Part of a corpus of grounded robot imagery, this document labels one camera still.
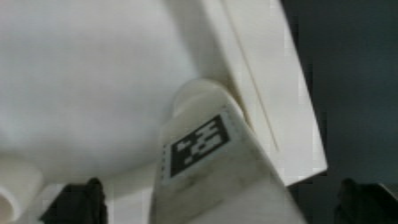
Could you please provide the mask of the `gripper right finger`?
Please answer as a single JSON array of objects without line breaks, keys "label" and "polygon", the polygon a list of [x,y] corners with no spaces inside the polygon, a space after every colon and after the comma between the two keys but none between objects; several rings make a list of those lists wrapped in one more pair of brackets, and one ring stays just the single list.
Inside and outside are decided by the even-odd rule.
[{"label": "gripper right finger", "polygon": [[341,181],[334,224],[398,224],[398,183]]}]

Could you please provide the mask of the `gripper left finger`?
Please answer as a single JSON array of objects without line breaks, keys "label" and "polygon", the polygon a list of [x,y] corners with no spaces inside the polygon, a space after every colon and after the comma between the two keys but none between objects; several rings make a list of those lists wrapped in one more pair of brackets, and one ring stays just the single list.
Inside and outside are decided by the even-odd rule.
[{"label": "gripper left finger", "polygon": [[98,178],[68,184],[37,217],[41,224],[108,224],[105,187]]}]

